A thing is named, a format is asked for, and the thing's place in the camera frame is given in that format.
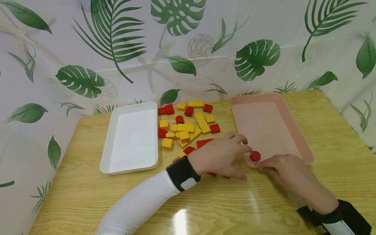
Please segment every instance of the red cube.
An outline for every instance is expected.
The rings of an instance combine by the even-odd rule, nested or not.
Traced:
[[[191,106],[188,106],[186,109],[185,109],[185,112],[184,112],[185,116],[187,117],[191,117],[193,115],[193,108]]]
[[[168,116],[173,115],[175,113],[174,107],[172,106],[172,104],[166,105],[165,109],[166,109],[166,113],[167,113]]]
[[[197,148],[201,148],[202,146],[204,146],[205,144],[209,143],[210,141],[214,140],[214,138],[211,138],[211,139],[204,139],[204,140],[199,140],[199,141],[196,141],[197,143]]]
[[[184,124],[184,118],[182,115],[178,115],[175,118],[176,124]]]
[[[208,105],[208,104],[204,105],[204,109],[203,109],[204,112],[211,113],[212,110],[213,110],[213,106],[212,105]]]
[[[218,124],[210,125],[209,127],[212,134],[221,132]]]
[[[158,108],[158,115],[165,115],[166,114],[166,109],[164,107]]]
[[[159,137],[160,139],[164,139],[164,138],[166,138],[166,134],[167,134],[167,132],[168,132],[168,131],[159,128],[159,129],[158,129],[158,137]]]
[[[183,150],[183,152],[188,156],[191,152],[194,151],[194,147],[188,146],[186,149]]]

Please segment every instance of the red ball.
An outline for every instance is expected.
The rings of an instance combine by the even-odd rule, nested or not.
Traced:
[[[257,151],[252,151],[249,158],[254,162],[258,162],[261,159],[261,154]]]

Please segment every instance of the monstera leaf print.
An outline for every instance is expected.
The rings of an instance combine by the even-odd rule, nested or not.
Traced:
[[[88,35],[83,28],[76,22],[81,33],[74,28],[81,39],[96,53],[115,63],[117,70],[130,83],[133,83],[120,69],[119,63],[133,59],[146,53],[142,42],[133,42],[144,36],[132,34],[142,30],[140,25],[143,21],[134,17],[124,16],[130,11],[140,9],[141,7],[129,7],[127,3],[132,0],[92,0],[91,1],[91,20],[93,27],[90,25],[85,10],[82,7],[82,14],[86,24],[91,32]]]
[[[56,78],[69,90],[87,98],[98,97],[98,94],[102,93],[99,87],[105,85],[99,74],[78,65],[68,65],[59,69]]]
[[[302,62],[305,61],[305,51],[312,37],[319,37],[328,34],[339,27],[350,24],[353,17],[356,17],[354,7],[366,2],[357,0],[309,0],[304,22],[307,31],[310,33],[308,41],[303,49]]]
[[[236,53],[235,70],[243,81],[252,81],[272,66],[280,57],[280,47],[272,40],[251,42]]]
[[[159,24],[166,25],[159,41],[159,48],[162,48],[162,38],[166,29],[173,36],[185,35],[196,29],[204,15],[205,3],[206,0],[152,0],[151,15]]]

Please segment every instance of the black wrist strap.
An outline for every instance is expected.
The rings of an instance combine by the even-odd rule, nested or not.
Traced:
[[[180,192],[192,187],[193,180],[194,184],[200,182],[201,180],[201,176],[197,175],[197,173],[194,171],[187,156],[184,156],[178,161],[169,165],[166,168],[166,171],[170,176],[171,181]]]

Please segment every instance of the white sleeve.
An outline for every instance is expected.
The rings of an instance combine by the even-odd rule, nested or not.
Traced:
[[[102,218],[96,235],[131,235],[168,199],[180,191],[167,171],[149,178],[115,203]]]

